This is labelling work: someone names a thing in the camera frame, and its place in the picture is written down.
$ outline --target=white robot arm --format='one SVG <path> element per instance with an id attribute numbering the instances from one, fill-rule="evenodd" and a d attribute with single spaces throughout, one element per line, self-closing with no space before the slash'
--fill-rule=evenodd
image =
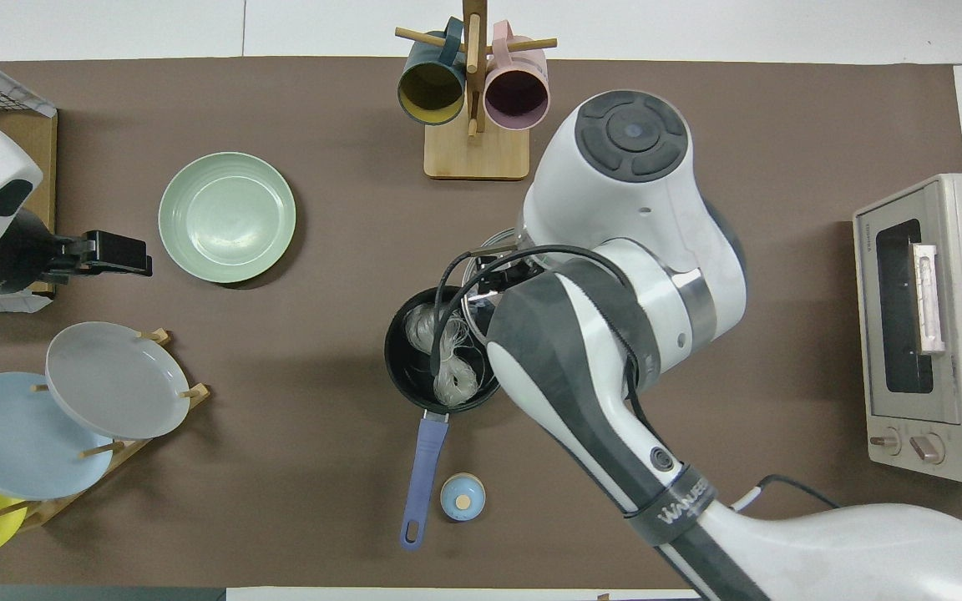
<path id="1" fill-rule="evenodd" d="M 83 236 L 51 235 L 22 204 L 43 172 L 23 149 L 0 132 L 0 294 L 37 280 L 65 284 L 70 276 L 105 271 L 150 275 L 142 240 L 92 230 Z"/>
<path id="2" fill-rule="evenodd" d="M 545 271 L 507 289 L 489 323 L 493 370 L 702 597 L 962 600 L 959 520 L 905 505 L 741 516 L 626 407 L 745 309 L 743 256 L 697 189 L 678 111 L 629 91 L 573 111 L 519 224 L 519 248 L 556 244 L 604 256 L 627 285 L 539 255 Z"/>

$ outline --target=light blue plate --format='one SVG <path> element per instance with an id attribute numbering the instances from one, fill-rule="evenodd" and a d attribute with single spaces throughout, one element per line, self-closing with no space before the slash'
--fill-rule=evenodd
<path id="1" fill-rule="evenodd" d="M 79 493 L 102 478 L 110 452 L 79 459 L 110 443 L 58 408 L 38 373 L 0 373 L 0 494 L 43 501 Z"/>

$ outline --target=brown tabletop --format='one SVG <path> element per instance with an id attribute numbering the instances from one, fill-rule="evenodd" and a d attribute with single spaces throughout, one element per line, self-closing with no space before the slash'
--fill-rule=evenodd
<path id="1" fill-rule="evenodd" d="M 402 114 L 401 58 L 199 58 L 1 65 L 61 109 L 58 232 L 148 242 L 155 275 L 64 286 L 0 315 L 0 372 L 43 369 L 81 321 L 165 327 L 213 398 L 43 528 L 0 550 L 0 584 L 682 587 L 604 494 L 498 392 L 453 416 L 438 484 L 489 492 L 478 520 L 436 503 L 416 553 L 397 530 L 420 410 L 386 376 L 406 298 L 459 252 L 513 227 L 524 182 L 431 181 Z M 653 425 L 729 503 L 770 472 L 844 503 L 919 503 L 962 518 L 962 484 L 867 458 L 854 209 L 962 171 L 951 68 L 551 61 L 532 164 L 590 95 L 640 88 L 683 111 L 703 194 L 749 269 L 744 321 L 642 397 Z M 192 159 L 241 151 L 296 194 L 286 256 L 245 285 L 187 275 L 156 215 Z M 748 509 L 823 507 L 770 487 Z"/>

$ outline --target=saucepan handle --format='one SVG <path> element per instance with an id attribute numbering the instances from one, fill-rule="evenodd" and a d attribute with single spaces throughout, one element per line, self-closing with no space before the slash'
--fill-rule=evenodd
<path id="1" fill-rule="evenodd" d="M 408 505 L 403 511 L 403 528 L 400 528 L 400 545 L 408 551 L 421 547 L 428 502 L 432 498 L 436 478 L 436 461 L 440 458 L 440 449 L 447 434 L 447 422 L 423 418 L 418 425 L 418 444 L 415 446 Z"/>

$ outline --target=oven window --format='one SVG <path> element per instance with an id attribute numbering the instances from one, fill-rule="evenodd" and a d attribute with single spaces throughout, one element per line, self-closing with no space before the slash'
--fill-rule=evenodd
<path id="1" fill-rule="evenodd" d="M 882 349 L 885 384 L 891 392 L 925 395 L 934 389 L 934 373 L 928 355 L 916 351 L 919 318 L 912 281 L 913 243 L 923 242 L 919 220 L 905 221 L 878 232 L 878 296 L 882 303 Z"/>

